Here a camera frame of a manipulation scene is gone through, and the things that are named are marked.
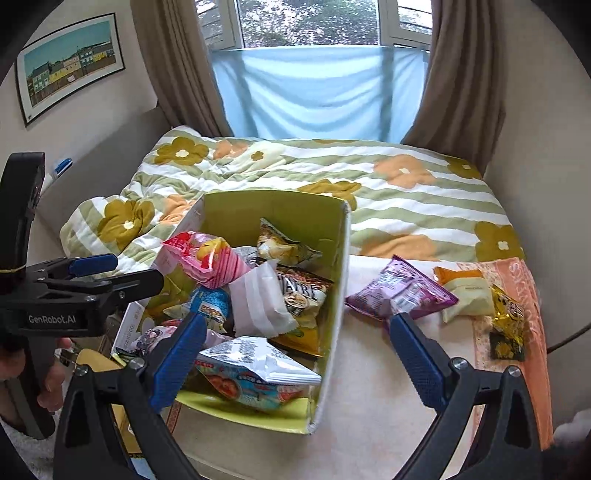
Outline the person's left hand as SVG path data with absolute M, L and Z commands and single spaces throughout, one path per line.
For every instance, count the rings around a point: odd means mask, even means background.
M 29 358 L 23 350 L 10 352 L 1 349 L 1 380 L 17 378 L 28 364 Z M 64 367 L 55 359 L 52 363 L 42 363 L 42 367 L 34 367 L 34 379 L 40 388 L 37 402 L 43 409 L 54 413 L 63 406 L 62 386 L 66 379 Z

